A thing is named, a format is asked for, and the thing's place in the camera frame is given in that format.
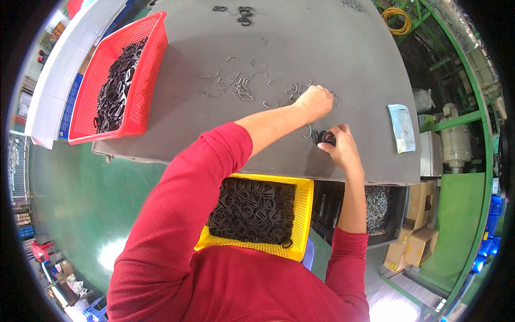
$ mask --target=red sleeve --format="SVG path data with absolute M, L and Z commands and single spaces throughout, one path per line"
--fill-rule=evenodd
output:
M 365 295 L 367 241 L 367 233 L 348 233 L 336 227 L 333 252 L 325 274 L 327 286 L 356 310 L 359 321 L 370 319 Z
M 142 320 L 164 305 L 179 314 L 189 299 L 176 294 L 190 273 L 202 227 L 218 201 L 221 182 L 252 153 L 249 133 L 221 125 L 178 154 L 150 192 L 116 259 L 107 293 L 109 320 Z

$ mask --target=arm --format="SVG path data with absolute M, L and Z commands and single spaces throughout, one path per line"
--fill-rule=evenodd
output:
M 316 87 L 307 93 L 315 98 L 330 95 Z M 332 107 L 327 100 L 323 108 L 307 108 L 299 98 L 292 106 L 224 124 L 202 134 L 171 161 L 116 259 L 108 290 L 109 319 L 141 320 L 164 306 L 169 306 L 170 316 L 182 316 L 191 294 L 179 292 L 222 180 L 276 139 L 325 116 Z
M 369 319 L 364 277 L 368 241 L 365 173 L 349 126 L 334 126 L 330 131 L 336 136 L 336 146 L 320 143 L 318 147 L 328 152 L 336 165 L 345 171 L 346 181 L 325 283 L 356 309 L 358 320 L 365 321 Z

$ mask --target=blue paper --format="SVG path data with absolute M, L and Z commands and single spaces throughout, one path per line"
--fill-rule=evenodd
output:
M 408 108 L 401 104 L 388 105 L 397 153 L 415 151 L 415 135 Z

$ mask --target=blue chair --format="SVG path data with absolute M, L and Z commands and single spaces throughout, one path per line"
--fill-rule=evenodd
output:
M 308 270 L 311 271 L 311 267 L 313 266 L 313 259 L 315 258 L 315 245 L 311 238 L 307 238 L 306 251 L 304 252 L 304 258 L 300 263 L 304 265 Z
M 100 300 L 102 300 L 101 297 L 97 298 L 93 303 L 90 304 L 90 306 L 88 306 L 84 312 L 82 313 L 85 317 L 86 317 L 86 320 L 88 322 L 94 322 L 94 321 L 98 321 L 98 322 L 107 322 L 108 320 L 104 317 L 104 314 L 106 313 L 107 311 L 107 306 L 105 306 L 103 309 L 101 309 L 100 311 L 95 309 L 95 306 L 100 302 Z

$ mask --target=red plastic basket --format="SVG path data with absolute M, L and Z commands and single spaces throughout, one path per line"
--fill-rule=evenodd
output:
M 75 101 L 68 134 L 70 144 L 145 133 L 154 85 L 168 45 L 163 23 L 165 17 L 164 11 L 151 14 L 105 37 L 98 44 Z M 109 67 L 122 54 L 122 47 L 138 43 L 145 37 L 148 40 L 132 77 L 122 124 L 118 130 L 97 134 L 93 118 L 97 116 L 97 97 L 107 80 Z

